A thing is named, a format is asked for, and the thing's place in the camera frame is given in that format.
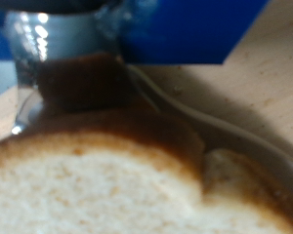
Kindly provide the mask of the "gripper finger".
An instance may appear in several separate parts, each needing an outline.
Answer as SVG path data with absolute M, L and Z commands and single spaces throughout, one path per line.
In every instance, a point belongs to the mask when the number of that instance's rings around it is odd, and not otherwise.
M 12 133 L 64 112 L 122 106 L 133 91 L 116 35 L 99 12 L 13 11 L 6 31 L 18 79 Z

